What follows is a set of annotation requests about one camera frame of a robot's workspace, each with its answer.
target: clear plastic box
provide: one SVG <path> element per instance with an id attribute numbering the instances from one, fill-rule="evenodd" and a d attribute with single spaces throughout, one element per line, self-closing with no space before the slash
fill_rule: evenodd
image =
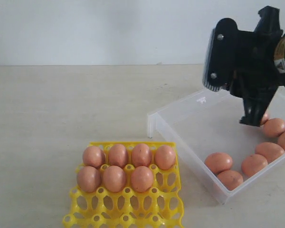
<path id="1" fill-rule="evenodd" d="M 269 108 L 270 118 L 285 120 L 285 89 L 280 87 Z M 158 131 L 169 142 L 175 142 L 179 157 L 191 168 L 218 202 L 228 200 L 252 182 L 285 161 L 285 154 L 247 179 L 241 171 L 242 161 L 254 153 L 261 142 L 276 142 L 266 138 L 261 127 L 239 123 L 244 114 L 242 99 L 228 91 L 204 89 L 148 114 L 148 136 Z M 206 157 L 214 152 L 226 152 L 233 158 L 233 170 L 240 172 L 244 183 L 229 191 L 205 166 Z"/>

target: yellow warning label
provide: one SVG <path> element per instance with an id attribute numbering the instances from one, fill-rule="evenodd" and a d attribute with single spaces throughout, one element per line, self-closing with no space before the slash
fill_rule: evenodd
<path id="1" fill-rule="evenodd" d="M 275 49 L 274 60 L 285 58 L 285 37 L 280 40 Z"/>

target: egg tray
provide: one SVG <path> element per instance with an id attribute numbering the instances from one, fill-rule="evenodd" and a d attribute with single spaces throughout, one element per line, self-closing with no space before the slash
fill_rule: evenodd
<path id="1" fill-rule="evenodd" d="M 101 174 L 109 166 L 108 151 L 114 144 L 123 144 L 129 154 L 129 164 L 123 169 L 127 175 L 126 186 L 121 192 L 108 191 L 103 183 L 92 193 L 81 191 L 77 185 L 70 191 L 71 208 L 63 217 L 66 228 L 183 228 L 181 219 L 184 206 L 178 196 L 181 178 L 178 157 L 169 170 L 161 170 L 154 163 L 154 154 L 161 145 L 171 146 L 177 155 L 173 142 L 91 142 L 105 153 L 105 164 Z M 145 143 L 152 152 L 149 166 L 153 173 L 152 187 L 143 193 L 135 192 L 130 185 L 130 176 L 135 167 L 131 164 L 131 153 L 135 145 Z M 84 166 L 80 164 L 76 173 Z"/>

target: table surface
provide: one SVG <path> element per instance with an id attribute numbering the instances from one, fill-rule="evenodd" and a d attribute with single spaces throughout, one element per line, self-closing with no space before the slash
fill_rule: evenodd
<path id="1" fill-rule="evenodd" d="M 0 228 L 62 227 L 88 143 L 151 141 L 147 113 L 202 89 L 201 73 L 202 65 L 0 66 Z M 184 227 L 285 227 L 285 163 L 226 205 L 181 160 L 180 174 Z"/>

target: screw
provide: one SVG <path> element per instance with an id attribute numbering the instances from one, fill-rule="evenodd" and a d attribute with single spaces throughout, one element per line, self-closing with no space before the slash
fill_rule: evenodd
<path id="1" fill-rule="evenodd" d="M 223 40 L 224 35 L 223 34 L 218 34 L 218 40 Z"/>
<path id="2" fill-rule="evenodd" d="M 215 78 L 217 78 L 217 74 L 216 74 L 216 73 L 212 73 L 212 74 L 210 75 L 210 77 L 211 77 L 212 79 L 215 79 Z"/>

